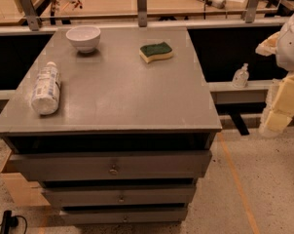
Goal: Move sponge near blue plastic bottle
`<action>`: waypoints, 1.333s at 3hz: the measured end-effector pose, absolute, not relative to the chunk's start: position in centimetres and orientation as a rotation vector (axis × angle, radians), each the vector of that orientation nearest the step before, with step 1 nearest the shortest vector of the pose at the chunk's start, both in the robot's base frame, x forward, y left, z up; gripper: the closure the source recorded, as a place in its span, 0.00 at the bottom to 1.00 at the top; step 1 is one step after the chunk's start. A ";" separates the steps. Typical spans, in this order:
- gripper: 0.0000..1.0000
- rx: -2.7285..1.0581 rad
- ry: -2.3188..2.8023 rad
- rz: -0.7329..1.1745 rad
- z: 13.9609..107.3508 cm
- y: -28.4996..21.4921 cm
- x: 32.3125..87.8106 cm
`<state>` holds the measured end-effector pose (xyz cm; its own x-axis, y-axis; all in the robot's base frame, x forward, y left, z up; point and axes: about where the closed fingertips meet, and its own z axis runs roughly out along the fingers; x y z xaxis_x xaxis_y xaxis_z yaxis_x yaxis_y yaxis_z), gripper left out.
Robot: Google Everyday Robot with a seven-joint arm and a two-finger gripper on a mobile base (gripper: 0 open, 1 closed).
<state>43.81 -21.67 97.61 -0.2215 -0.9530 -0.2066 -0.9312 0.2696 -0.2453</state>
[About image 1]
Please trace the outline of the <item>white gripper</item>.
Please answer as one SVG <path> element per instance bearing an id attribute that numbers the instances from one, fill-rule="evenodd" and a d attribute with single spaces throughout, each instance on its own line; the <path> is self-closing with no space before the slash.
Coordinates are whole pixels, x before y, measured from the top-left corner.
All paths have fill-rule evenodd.
<path id="1" fill-rule="evenodd" d="M 276 54 L 279 67 L 294 72 L 294 14 L 276 32 L 260 43 L 255 53 L 261 56 Z M 274 79 L 266 97 L 266 107 L 260 119 L 259 133 L 264 137 L 276 137 L 294 117 L 294 73 L 281 80 Z"/>

